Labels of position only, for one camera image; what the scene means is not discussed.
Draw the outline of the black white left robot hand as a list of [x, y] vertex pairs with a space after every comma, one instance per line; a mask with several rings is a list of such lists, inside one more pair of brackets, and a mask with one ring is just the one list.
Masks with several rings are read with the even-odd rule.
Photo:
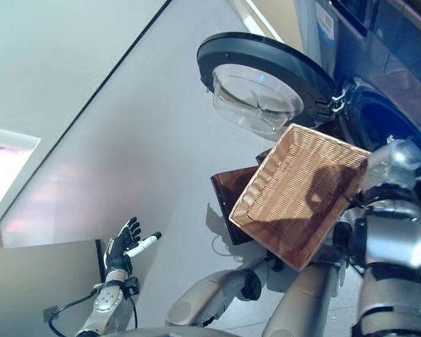
[[132, 275], [131, 258], [146, 251], [162, 237], [160, 232], [155, 232], [142, 238], [141, 232], [140, 222], [136, 217], [132, 217], [123, 225], [118, 235], [110, 239], [104, 254], [106, 273], [123, 270], [128, 275]]

